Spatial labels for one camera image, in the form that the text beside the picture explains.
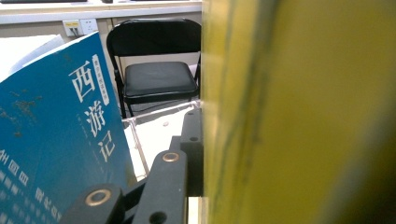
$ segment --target chair seat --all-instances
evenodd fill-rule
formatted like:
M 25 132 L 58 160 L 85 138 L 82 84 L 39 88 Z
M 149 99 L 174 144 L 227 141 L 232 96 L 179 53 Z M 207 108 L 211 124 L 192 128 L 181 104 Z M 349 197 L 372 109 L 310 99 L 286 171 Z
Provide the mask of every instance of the chair seat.
M 183 62 L 136 63 L 126 67 L 125 98 L 197 89 L 190 68 Z

